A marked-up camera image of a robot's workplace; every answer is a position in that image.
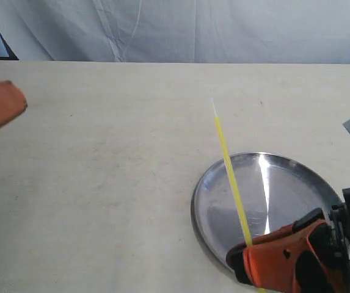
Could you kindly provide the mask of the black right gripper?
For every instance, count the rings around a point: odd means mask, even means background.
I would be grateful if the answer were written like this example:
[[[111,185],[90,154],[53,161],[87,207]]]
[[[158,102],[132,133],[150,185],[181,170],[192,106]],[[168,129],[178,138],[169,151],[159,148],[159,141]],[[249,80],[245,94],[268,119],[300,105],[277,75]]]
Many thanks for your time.
[[[332,249],[329,225],[322,209],[280,229],[256,237],[253,244],[238,244],[226,255],[228,266],[242,284],[279,292],[350,292],[350,187],[344,202],[331,206]]]

